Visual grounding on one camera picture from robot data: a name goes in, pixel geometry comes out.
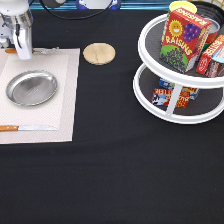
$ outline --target knife handle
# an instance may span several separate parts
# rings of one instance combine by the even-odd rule
[[[0,131],[18,131],[18,128],[15,125],[0,125]]]
[[[6,48],[6,49],[5,49],[5,52],[6,52],[7,54],[17,54],[17,51],[16,51],[15,48]]]

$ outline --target cable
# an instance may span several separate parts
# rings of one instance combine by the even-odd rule
[[[50,14],[51,14],[52,16],[54,16],[54,17],[57,17],[57,18],[59,18],[59,19],[65,19],[65,20],[83,20],[83,19],[89,19],[89,18],[91,18],[91,17],[97,16],[97,15],[99,15],[99,14],[105,12],[107,9],[109,9],[109,8],[112,6],[112,1],[110,2],[110,4],[109,4],[105,9],[103,9],[102,11],[97,12],[97,13],[95,13],[95,14],[92,14],[92,15],[89,15],[89,16],[86,16],[86,17],[66,18],[66,17],[58,16],[58,15],[52,13],[52,12],[51,12],[51,11],[44,5],[43,1],[42,1],[42,0],[39,0],[39,2],[40,2],[40,4],[42,5],[42,7],[43,7],[48,13],[50,13]]]
[[[31,6],[33,4],[34,0],[30,2],[29,6]]]

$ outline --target white rim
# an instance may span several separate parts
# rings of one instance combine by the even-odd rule
[[[148,53],[145,47],[146,35],[155,25],[166,20],[166,17],[167,17],[167,14],[164,14],[151,20],[141,32],[139,42],[138,42],[138,51],[144,64],[148,68],[150,68],[150,70],[156,75],[179,85],[201,88],[201,89],[213,89],[213,88],[223,87],[224,77],[199,78],[199,77],[183,75],[181,73],[174,72],[172,70],[169,70],[163,67],[150,56],[150,54]]]
[[[173,123],[179,123],[179,124],[197,124],[197,123],[202,123],[206,122],[208,120],[213,119],[214,117],[218,116],[224,109],[224,98],[222,98],[220,104],[212,111],[201,114],[201,115],[194,115],[194,116],[181,116],[181,115],[168,115],[166,111],[163,111],[153,104],[151,104],[142,94],[140,87],[139,87],[139,78],[141,76],[142,71],[147,68],[144,64],[142,64],[139,69],[136,72],[136,75],[133,80],[133,88],[134,88],[134,93],[140,104],[149,112],[154,114],[155,116],[166,120],[170,121]]]

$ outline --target white paper mat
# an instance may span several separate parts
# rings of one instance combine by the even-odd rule
[[[51,55],[34,53],[30,61],[0,50],[0,125],[49,125],[57,131],[0,132],[0,144],[71,141],[73,134],[79,49],[59,50]],[[25,108],[6,98],[8,82],[28,70],[45,70],[58,80],[55,96],[42,105]]]

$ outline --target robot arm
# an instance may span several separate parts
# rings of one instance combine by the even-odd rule
[[[0,13],[4,24],[1,29],[8,28],[8,38],[15,44],[17,53],[22,60],[32,57],[31,26],[33,17],[27,0],[0,0]],[[6,38],[1,38],[2,46],[7,47]]]

